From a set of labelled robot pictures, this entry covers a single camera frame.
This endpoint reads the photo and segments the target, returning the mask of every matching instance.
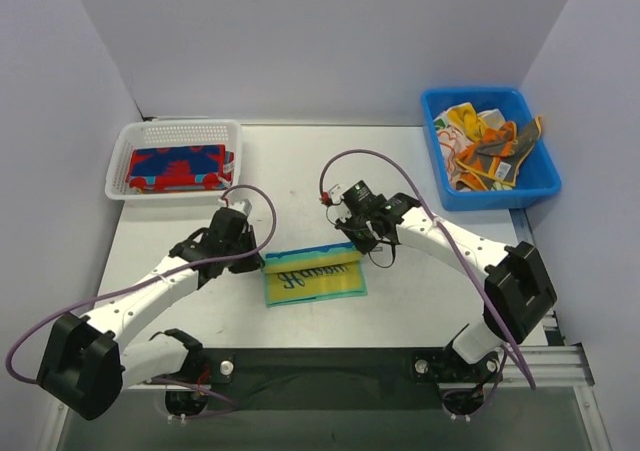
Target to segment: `white tag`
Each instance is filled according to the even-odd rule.
[[[498,165],[498,169],[496,169],[496,178],[504,179],[509,170],[511,169],[511,165],[509,163],[505,163],[504,161]]]

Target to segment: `blue bin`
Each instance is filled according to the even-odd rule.
[[[520,166],[516,187],[510,191],[460,192],[449,184],[444,158],[433,120],[445,109],[470,102],[477,112],[498,108],[507,121],[515,121],[518,129],[531,121],[531,113],[523,96],[509,87],[436,88],[422,95],[424,136],[436,175],[442,206],[449,211],[478,209],[526,208],[541,198],[560,191],[561,182],[542,139]]]

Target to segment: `white basket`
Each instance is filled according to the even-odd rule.
[[[121,132],[113,148],[104,192],[123,201],[179,200],[220,196],[224,190],[142,194],[126,182],[135,149],[224,144],[234,153],[232,185],[238,184],[242,164],[242,126],[237,121],[180,119],[133,123]]]

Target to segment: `tabletop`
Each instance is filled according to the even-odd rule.
[[[396,160],[414,179],[433,211],[451,222],[507,244],[516,244],[508,210],[450,213],[440,206],[420,127],[245,126],[241,183],[263,189],[275,203],[278,228],[266,252],[345,242],[327,222],[318,201],[318,177],[335,154],[368,148]],[[329,170],[325,188],[364,179],[390,197],[411,191],[395,169],[372,156],[351,155]],[[261,242],[270,227],[262,198],[249,198],[250,222]],[[215,199],[197,204],[125,204],[99,294],[141,279],[179,241],[209,224]],[[376,261],[389,255],[378,253]],[[398,247],[390,269],[362,260],[368,295],[267,308],[261,273],[224,273],[174,304],[134,340],[179,328],[205,347],[429,347],[444,346],[482,313],[482,301],[468,278],[424,253]],[[546,345],[542,326],[525,345]]]

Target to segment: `white wall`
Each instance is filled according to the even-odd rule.
[[[564,181],[529,211],[615,450],[640,443],[639,0],[569,0],[523,90]]]
[[[566,0],[82,0],[146,115],[421,124],[519,85]]]
[[[104,176],[138,118],[79,0],[0,0],[0,351],[94,294],[119,207]],[[17,359],[35,376],[45,334]],[[46,393],[0,373],[0,447],[35,449]]]

